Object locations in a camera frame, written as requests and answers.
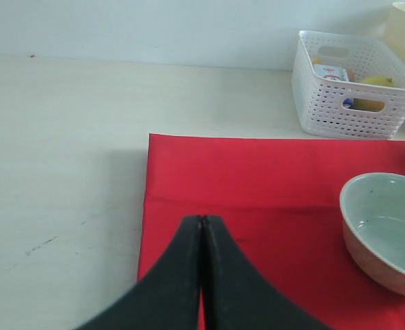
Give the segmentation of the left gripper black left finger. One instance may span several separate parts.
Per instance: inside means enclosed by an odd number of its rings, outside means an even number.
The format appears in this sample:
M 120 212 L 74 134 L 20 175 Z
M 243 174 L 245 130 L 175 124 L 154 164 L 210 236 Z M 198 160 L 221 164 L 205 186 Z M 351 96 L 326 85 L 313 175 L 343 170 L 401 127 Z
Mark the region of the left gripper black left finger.
M 80 329 L 196 329 L 201 217 L 182 219 L 154 266 L 124 296 Z

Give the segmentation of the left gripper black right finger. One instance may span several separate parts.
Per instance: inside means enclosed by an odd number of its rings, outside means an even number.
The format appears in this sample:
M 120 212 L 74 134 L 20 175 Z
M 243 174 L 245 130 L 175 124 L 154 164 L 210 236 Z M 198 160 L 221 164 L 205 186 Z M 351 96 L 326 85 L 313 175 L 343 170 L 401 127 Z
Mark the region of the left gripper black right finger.
M 273 287 L 219 216 L 202 217 L 201 292 L 205 329 L 328 329 Z

